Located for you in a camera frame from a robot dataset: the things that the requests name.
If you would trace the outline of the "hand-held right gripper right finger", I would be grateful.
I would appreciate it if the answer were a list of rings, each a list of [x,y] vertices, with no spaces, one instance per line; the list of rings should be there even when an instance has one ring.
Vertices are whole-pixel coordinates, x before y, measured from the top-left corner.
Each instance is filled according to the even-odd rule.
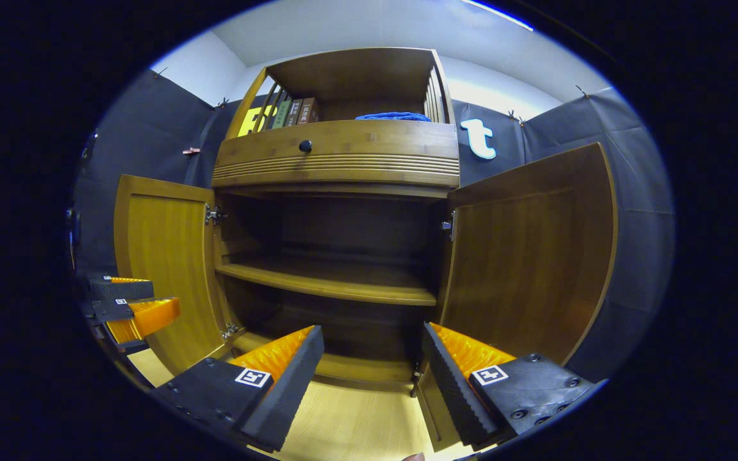
[[[423,352],[460,441],[475,449],[535,431],[586,401],[595,383],[542,354],[515,357],[434,322]]]

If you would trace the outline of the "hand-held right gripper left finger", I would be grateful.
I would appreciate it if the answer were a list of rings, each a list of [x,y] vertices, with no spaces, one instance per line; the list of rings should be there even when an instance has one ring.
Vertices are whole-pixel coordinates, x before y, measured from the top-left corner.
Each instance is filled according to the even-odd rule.
[[[322,328],[302,328],[237,359],[202,359],[151,397],[220,440],[279,451],[323,353]]]

